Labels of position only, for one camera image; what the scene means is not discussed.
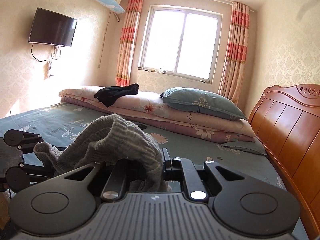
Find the green pillow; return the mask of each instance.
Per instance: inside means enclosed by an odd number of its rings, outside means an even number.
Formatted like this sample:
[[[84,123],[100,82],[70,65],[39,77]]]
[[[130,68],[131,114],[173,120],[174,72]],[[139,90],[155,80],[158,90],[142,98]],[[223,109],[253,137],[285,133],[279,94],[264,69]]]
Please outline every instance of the green pillow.
[[[181,111],[208,114],[228,120],[248,120],[231,100],[216,93],[193,88],[170,88],[161,96],[164,103]]]
[[[222,146],[243,151],[243,152],[267,156],[267,152],[264,149],[262,143],[259,141],[257,137],[255,137],[255,139],[256,139],[255,142],[242,142],[242,141],[228,142],[228,143],[223,143]]]

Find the pink quilt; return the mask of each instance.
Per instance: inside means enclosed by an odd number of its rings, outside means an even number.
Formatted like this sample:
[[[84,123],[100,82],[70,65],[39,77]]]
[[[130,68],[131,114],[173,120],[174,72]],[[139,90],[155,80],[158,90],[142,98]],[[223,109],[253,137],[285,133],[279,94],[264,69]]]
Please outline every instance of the pink quilt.
[[[115,113],[106,109],[98,108],[83,100],[79,100],[79,99],[68,97],[68,96],[62,97],[61,102],[67,102],[67,103],[71,103],[78,106],[84,106],[86,108],[104,112],[107,114]],[[255,138],[249,137],[243,134],[237,134],[233,132],[224,132],[224,131],[214,131],[214,130],[211,130],[211,128],[206,128],[206,127],[200,128],[199,126],[193,125],[193,124],[187,124],[187,123],[177,124],[178,122],[173,123],[173,122],[166,122],[166,121],[158,121],[153,119],[125,116],[122,114],[121,116],[131,121],[141,122],[144,124],[152,125],[160,129],[168,130],[171,132],[175,132],[175,133],[179,133],[182,135],[187,135],[195,138],[201,138],[203,140],[215,142],[215,143],[225,143],[225,142],[233,142],[233,141],[247,141],[247,142],[255,141]]]
[[[64,97],[73,98],[93,105],[100,110],[123,116],[169,122],[194,129],[233,132],[248,137],[255,136],[251,125],[244,119],[230,121],[211,115],[176,110],[163,103],[160,95],[153,92],[139,92],[138,95],[120,97],[107,108],[94,98],[94,94],[101,88],[87,86],[79,89],[65,89],[59,93],[59,96],[63,102],[67,101]]]

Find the black cloth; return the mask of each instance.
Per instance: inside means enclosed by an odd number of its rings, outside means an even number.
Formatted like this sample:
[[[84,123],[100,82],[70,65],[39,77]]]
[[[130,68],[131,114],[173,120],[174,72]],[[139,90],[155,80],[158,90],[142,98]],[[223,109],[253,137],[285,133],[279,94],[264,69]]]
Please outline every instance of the black cloth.
[[[139,85],[132,84],[126,87],[106,87],[101,88],[94,94],[99,102],[103,103],[106,107],[112,106],[119,97],[127,95],[137,95],[139,92]]]

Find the wooden headboard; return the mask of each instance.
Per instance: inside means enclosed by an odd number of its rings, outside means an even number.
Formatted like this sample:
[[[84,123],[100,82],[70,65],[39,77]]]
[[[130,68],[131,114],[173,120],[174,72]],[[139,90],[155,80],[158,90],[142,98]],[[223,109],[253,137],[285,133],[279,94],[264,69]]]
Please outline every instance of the wooden headboard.
[[[249,123],[299,201],[309,239],[320,234],[320,85],[266,88]]]

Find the television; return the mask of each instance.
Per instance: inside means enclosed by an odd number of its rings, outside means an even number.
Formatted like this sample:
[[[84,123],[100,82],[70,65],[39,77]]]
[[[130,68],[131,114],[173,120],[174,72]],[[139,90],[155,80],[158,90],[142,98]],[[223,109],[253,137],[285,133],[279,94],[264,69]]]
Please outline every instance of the television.
[[[37,8],[29,43],[71,47],[77,20],[60,13]]]

